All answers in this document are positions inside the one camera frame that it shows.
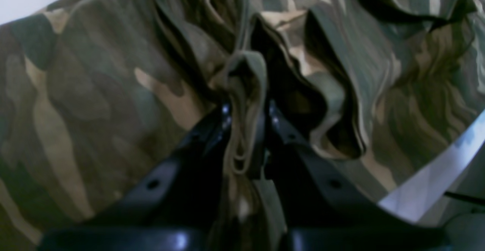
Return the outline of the left gripper black left finger pad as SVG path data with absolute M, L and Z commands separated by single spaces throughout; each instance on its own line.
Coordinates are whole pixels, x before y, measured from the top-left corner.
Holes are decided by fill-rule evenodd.
M 48 232 L 38 250 L 207 251 L 231 110 L 217 107 L 125 197 L 90 220 Z

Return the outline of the left gripper black right finger pad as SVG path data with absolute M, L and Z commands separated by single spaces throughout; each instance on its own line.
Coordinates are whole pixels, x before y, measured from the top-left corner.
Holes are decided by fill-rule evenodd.
M 397 218 L 318 156 L 267 99 L 257 126 L 262 177 L 274 183 L 286 229 L 279 251 L 448 251 L 442 228 Z

